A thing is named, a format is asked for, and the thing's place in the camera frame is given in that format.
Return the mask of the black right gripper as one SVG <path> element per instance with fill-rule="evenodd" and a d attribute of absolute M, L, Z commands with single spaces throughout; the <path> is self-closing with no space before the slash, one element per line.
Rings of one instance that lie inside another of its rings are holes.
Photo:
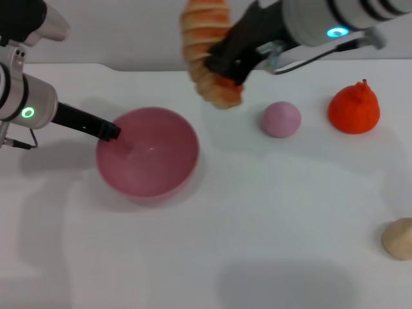
<path fill-rule="evenodd" d="M 254 1 L 228 33 L 224 52 L 221 44 L 208 49 L 207 68 L 242 86 L 249 73 L 268 57 L 268 53 L 258 49 L 277 41 L 282 43 L 284 51 L 292 49 L 292 36 L 283 18 L 283 2 L 263 8 Z"/>

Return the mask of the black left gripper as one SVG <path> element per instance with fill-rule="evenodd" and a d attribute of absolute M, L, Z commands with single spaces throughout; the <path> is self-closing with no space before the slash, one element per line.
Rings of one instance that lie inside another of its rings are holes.
<path fill-rule="evenodd" d="M 121 128 L 114 123 L 62 102 L 58 103 L 57 111 L 51 122 L 107 142 L 118 139 L 121 133 Z"/>

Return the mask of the orange striped long bread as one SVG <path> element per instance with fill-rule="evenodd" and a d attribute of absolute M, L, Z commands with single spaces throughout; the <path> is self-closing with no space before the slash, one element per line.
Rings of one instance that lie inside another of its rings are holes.
<path fill-rule="evenodd" d="M 209 49 L 224 38 L 231 26 L 226 0 L 187 0 L 180 17 L 182 54 L 189 76 L 200 97 L 218 109 L 242 103 L 243 87 L 205 66 Z"/>

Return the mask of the pink plastic bowl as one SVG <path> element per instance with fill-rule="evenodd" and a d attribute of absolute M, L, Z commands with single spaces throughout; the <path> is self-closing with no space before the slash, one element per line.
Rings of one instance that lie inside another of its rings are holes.
<path fill-rule="evenodd" d="M 180 193 L 200 160 L 200 143 L 191 123 L 161 107 L 132 110 L 114 123 L 119 138 L 99 141 L 97 169 L 115 191 L 140 204 L 164 202 Z"/>

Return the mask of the pink round toy peach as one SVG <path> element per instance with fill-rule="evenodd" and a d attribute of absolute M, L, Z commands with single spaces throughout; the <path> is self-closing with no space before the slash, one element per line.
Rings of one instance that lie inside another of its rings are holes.
<path fill-rule="evenodd" d="M 301 126 L 301 113 L 289 102 L 270 104 L 261 117 L 262 130 L 272 138 L 288 138 Z"/>

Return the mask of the red-orange toy fruit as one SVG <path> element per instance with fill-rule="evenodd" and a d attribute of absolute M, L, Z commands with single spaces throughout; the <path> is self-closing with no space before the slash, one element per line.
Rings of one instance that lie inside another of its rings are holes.
<path fill-rule="evenodd" d="M 379 101 L 366 79 L 341 89 L 332 98 L 328 119 L 336 129 L 351 135 L 375 128 L 380 120 Z"/>

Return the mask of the beige round bun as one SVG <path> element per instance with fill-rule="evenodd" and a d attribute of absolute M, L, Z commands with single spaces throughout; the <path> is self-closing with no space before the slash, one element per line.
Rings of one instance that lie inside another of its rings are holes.
<path fill-rule="evenodd" d="M 412 218 L 391 222 L 382 233 L 381 242 L 393 258 L 412 261 Z"/>

